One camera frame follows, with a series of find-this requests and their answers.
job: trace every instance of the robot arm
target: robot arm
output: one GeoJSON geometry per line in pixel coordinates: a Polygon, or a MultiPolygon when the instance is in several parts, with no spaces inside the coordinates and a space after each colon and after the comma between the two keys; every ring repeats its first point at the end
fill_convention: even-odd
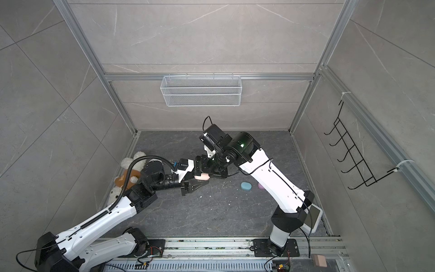
{"type": "MultiPolygon", "coordinates": [[[[121,191],[120,198],[113,204],[56,236],[48,232],[39,238],[37,248],[48,248],[37,250],[35,266],[38,271],[85,271],[120,255],[132,252],[142,255],[148,247],[147,238],[138,229],[100,244],[92,243],[155,201],[155,191],[179,187],[182,195],[191,193],[208,183],[208,180],[196,180],[195,177],[207,174],[209,177],[227,178],[231,164],[245,175],[255,178],[278,203],[271,218],[274,228],[269,248],[280,255],[289,234],[305,225],[314,195],[291,183],[276,168],[259,143],[246,132],[240,132],[232,138],[212,124],[200,140],[204,143],[207,155],[197,156],[194,160],[180,159],[176,166],[157,156],[145,156],[133,161],[130,168],[141,159],[152,158],[141,171],[137,184],[121,191]],[[165,174],[162,162],[171,166],[170,174],[165,174]]],[[[314,225],[309,225],[309,229],[313,229],[314,225]]]]}

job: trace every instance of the gray tile wall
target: gray tile wall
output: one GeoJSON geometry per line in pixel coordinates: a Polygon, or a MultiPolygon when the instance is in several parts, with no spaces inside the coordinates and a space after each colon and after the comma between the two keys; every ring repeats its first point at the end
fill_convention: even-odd
{"type": "MultiPolygon", "coordinates": [[[[328,64],[433,181],[434,8],[433,1],[359,1],[328,64]]],[[[358,185],[361,178],[356,169],[347,174],[338,171],[352,167],[351,159],[348,156],[338,162],[346,153],[343,143],[331,147],[329,143],[334,144],[338,134],[323,134],[333,127],[339,100],[331,86],[321,82],[305,111],[306,118],[296,130],[302,156],[334,234],[350,233],[346,247],[351,249],[349,252],[355,249],[351,258],[360,271],[432,271],[435,218],[400,174],[370,187],[347,189],[358,185]],[[311,138],[313,130],[316,139],[311,138]],[[321,158],[317,154],[325,153],[322,150],[326,154],[321,158]],[[331,163],[326,165],[319,159],[331,163]],[[333,188],[341,193],[333,195],[328,185],[338,178],[340,182],[333,188]],[[336,212],[342,200],[348,198],[351,203],[345,204],[343,214],[336,212]],[[340,218],[354,213],[358,215],[355,220],[343,222],[340,218]],[[364,227],[363,234],[352,225],[358,220],[364,227]],[[372,245],[361,247],[367,236],[372,245]],[[361,252],[373,248],[376,255],[371,257],[361,252]]],[[[394,167],[346,106],[341,118],[375,177],[394,167]]],[[[353,155],[358,161],[359,154],[353,155]]],[[[360,170],[368,178],[367,168],[360,170]]]]}
{"type": "Polygon", "coordinates": [[[0,270],[21,271],[96,212],[131,134],[51,0],[0,4],[0,82],[0,270]]]}
{"type": "Polygon", "coordinates": [[[287,130],[307,81],[244,81],[237,107],[168,107],[160,81],[113,81],[139,130],[200,130],[208,115],[226,130],[287,130]]]}
{"type": "MultiPolygon", "coordinates": [[[[312,73],[343,1],[70,1],[108,73],[312,73]]],[[[115,81],[139,130],[287,130],[307,82],[245,81],[239,107],[166,107],[160,83],[115,81]]]]}
{"type": "MultiPolygon", "coordinates": [[[[362,182],[346,147],[333,128],[340,95],[325,80],[310,100],[295,137],[310,176],[319,194],[334,235],[341,235],[357,271],[433,270],[435,217],[400,173],[394,173],[370,187],[355,187],[362,182]]],[[[340,118],[376,178],[395,167],[356,120],[343,107],[340,118]]],[[[341,134],[344,129],[338,126],[341,134]]],[[[350,138],[344,137],[348,146],[350,138]]],[[[355,149],[356,161],[361,156],[355,149]]],[[[358,167],[365,178],[366,167],[358,167]]]]}
{"type": "Polygon", "coordinates": [[[314,72],[342,1],[89,0],[70,5],[108,71],[314,72]]]}

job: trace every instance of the black wire rack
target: black wire rack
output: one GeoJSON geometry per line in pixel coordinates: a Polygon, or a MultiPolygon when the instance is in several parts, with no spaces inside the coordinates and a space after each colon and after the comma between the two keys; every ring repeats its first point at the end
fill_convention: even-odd
{"type": "Polygon", "coordinates": [[[367,162],[365,161],[364,157],[362,156],[361,152],[359,151],[358,146],[355,144],[355,142],[354,142],[352,136],[350,135],[349,131],[346,129],[345,124],[343,124],[343,122],[342,122],[341,119],[340,119],[341,109],[343,108],[343,100],[341,100],[340,103],[339,103],[338,105],[340,106],[340,111],[338,112],[337,118],[336,118],[335,121],[334,121],[334,127],[332,128],[332,130],[331,130],[329,133],[324,133],[324,134],[325,134],[325,135],[329,135],[329,134],[331,134],[334,130],[336,130],[336,131],[338,132],[338,134],[340,135],[340,139],[339,139],[335,144],[329,144],[329,145],[330,145],[330,146],[336,146],[339,142],[343,141],[344,145],[346,146],[347,152],[346,152],[346,154],[345,154],[345,157],[344,157],[341,161],[340,161],[339,159],[337,159],[337,161],[339,161],[339,162],[343,162],[343,161],[346,159],[347,155],[349,154],[349,155],[351,156],[351,158],[352,158],[352,161],[354,162],[354,166],[353,166],[352,168],[350,168],[349,170],[347,170],[347,171],[345,171],[345,172],[343,172],[343,171],[341,171],[341,172],[342,172],[342,173],[348,173],[348,172],[350,172],[352,169],[357,168],[358,173],[359,173],[359,175],[361,176],[361,179],[363,180],[363,182],[362,182],[360,185],[356,186],[355,188],[350,188],[350,187],[348,187],[348,188],[349,188],[350,190],[355,190],[356,188],[360,187],[360,186],[363,185],[363,184],[364,184],[366,187],[368,187],[368,186],[373,185],[374,183],[380,181],[381,179],[383,179],[383,178],[385,178],[385,177],[391,175],[392,173],[396,172],[395,170],[397,170],[398,168],[397,168],[397,167],[394,167],[393,169],[388,170],[388,171],[387,171],[387,174],[384,175],[383,177],[381,177],[381,178],[375,178],[375,176],[373,175],[373,173],[372,173],[370,167],[368,166],[367,162]],[[344,128],[344,130],[345,130],[345,133],[342,134],[342,133],[338,130],[338,128],[337,128],[337,125],[338,125],[338,124],[341,124],[341,125],[343,126],[343,128],[344,128]],[[345,141],[344,138],[343,138],[346,134],[349,136],[350,140],[352,141],[352,144],[350,145],[350,147],[349,147],[349,145],[346,143],[346,141],[345,141]],[[356,162],[354,156],[352,155],[352,153],[351,153],[351,150],[352,150],[352,149],[356,149],[356,150],[358,151],[359,155],[361,156],[362,159],[361,159],[359,162],[356,162]],[[363,177],[363,175],[362,175],[360,169],[358,168],[358,165],[362,165],[362,166],[365,165],[365,166],[366,166],[366,168],[367,168],[368,171],[370,172],[370,177],[369,177],[369,178],[365,179],[365,178],[363,177]]]}

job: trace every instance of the brown teddy bear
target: brown teddy bear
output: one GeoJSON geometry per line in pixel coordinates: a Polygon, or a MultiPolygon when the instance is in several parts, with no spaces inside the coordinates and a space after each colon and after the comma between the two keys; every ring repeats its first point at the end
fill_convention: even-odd
{"type": "MultiPolygon", "coordinates": [[[[121,193],[121,187],[124,185],[125,176],[127,175],[127,169],[132,163],[132,161],[143,156],[145,156],[145,153],[139,151],[136,154],[134,154],[133,158],[124,158],[121,161],[121,167],[124,168],[125,170],[122,176],[117,177],[115,179],[115,187],[113,187],[113,189],[110,192],[109,198],[107,200],[107,205],[110,205],[113,202],[115,202],[116,198],[119,196],[119,193],[121,193]]],[[[133,169],[131,170],[130,173],[130,180],[128,181],[126,190],[130,189],[139,180],[139,178],[141,177],[141,170],[144,168],[146,162],[147,160],[142,160],[133,166],[133,169]]]]}

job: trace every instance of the white wire basket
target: white wire basket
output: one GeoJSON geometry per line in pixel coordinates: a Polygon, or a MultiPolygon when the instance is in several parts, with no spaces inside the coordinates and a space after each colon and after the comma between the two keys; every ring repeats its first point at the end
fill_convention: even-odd
{"type": "Polygon", "coordinates": [[[239,106],[242,80],[233,75],[165,76],[160,89],[169,107],[239,106]]]}

